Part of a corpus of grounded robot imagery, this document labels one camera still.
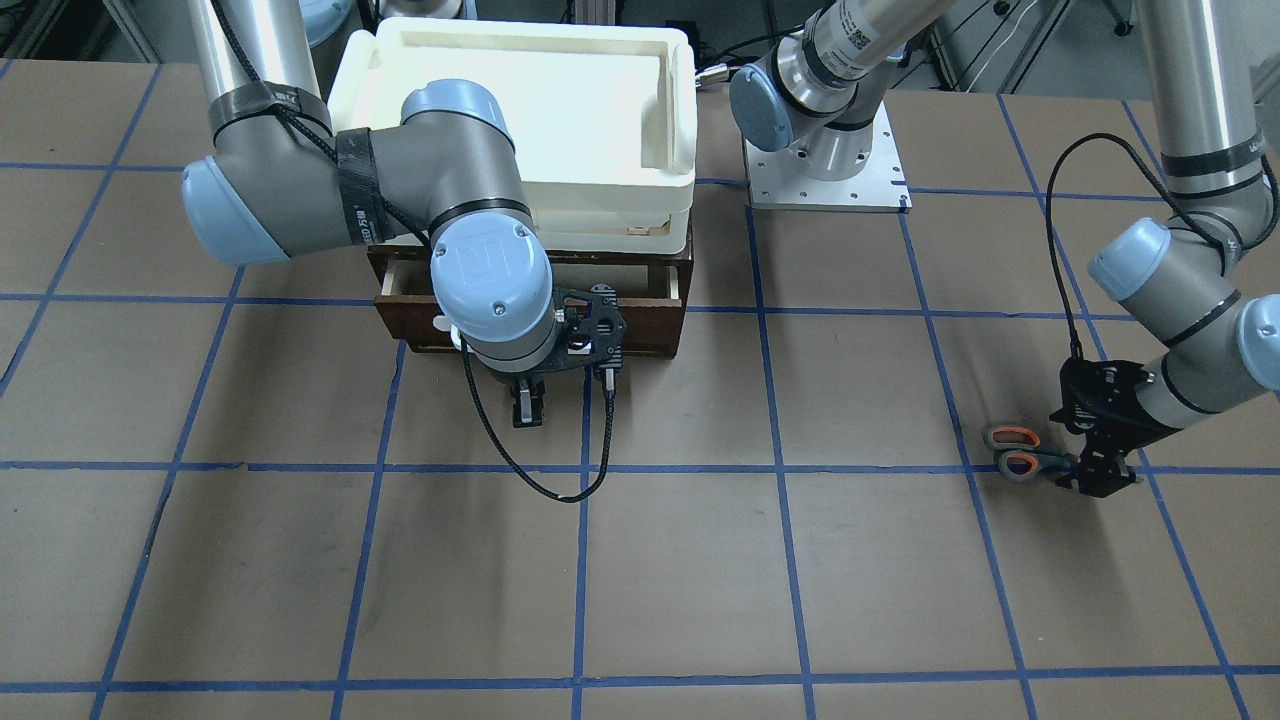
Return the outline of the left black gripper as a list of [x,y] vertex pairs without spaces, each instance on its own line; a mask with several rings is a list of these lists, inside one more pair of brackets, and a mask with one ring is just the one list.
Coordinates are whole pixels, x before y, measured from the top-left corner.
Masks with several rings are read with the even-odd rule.
[[1137,483],[1125,459],[1175,433],[1139,404],[1137,389],[1153,378],[1139,363],[1069,357],[1060,369],[1062,407],[1050,415],[1073,434],[1085,436],[1075,466],[1053,483],[1064,489],[1105,498]]

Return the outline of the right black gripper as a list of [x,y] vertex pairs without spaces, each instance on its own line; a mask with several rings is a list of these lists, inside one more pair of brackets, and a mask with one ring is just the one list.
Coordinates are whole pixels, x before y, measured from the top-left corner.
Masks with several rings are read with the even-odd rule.
[[532,369],[511,374],[512,427],[543,424],[544,377],[586,366],[603,386],[614,386],[623,365],[622,343],[627,324],[617,292],[608,284],[588,291],[554,287],[556,323],[550,352]]

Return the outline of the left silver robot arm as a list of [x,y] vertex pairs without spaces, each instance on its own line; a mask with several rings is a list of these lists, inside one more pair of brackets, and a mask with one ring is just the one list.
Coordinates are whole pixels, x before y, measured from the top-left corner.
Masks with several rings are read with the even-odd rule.
[[[948,8],[946,1],[835,1],[730,82],[744,138],[764,152],[856,131],[883,97],[876,69]],[[1277,224],[1277,179],[1252,106],[1248,53],[1224,1],[1135,1],[1153,94],[1160,173],[1140,173],[1170,206],[1142,218],[1091,261],[1097,286],[1164,347],[1149,363],[1091,361],[1075,328],[1052,421],[1070,454],[1020,427],[984,442],[1012,482],[1048,477],[1105,497],[1137,482],[1126,456],[1277,388],[1277,296],[1247,299],[1231,273]]]

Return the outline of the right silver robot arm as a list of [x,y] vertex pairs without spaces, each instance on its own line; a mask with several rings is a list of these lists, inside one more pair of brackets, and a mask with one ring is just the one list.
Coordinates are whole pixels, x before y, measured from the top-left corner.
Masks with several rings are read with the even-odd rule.
[[296,5],[195,1],[191,15],[207,31],[214,150],[184,169],[180,192],[210,255],[283,263],[411,234],[463,363],[509,387],[515,427],[540,423],[545,377],[581,366],[614,406],[617,299],[556,286],[488,88],[434,79],[407,95],[398,126],[334,131]]

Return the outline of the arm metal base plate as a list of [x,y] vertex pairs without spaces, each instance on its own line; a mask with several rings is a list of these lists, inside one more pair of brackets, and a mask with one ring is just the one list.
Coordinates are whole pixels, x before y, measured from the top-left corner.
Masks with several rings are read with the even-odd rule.
[[884,105],[861,129],[823,127],[778,152],[742,141],[742,151],[758,210],[905,213],[913,206]]

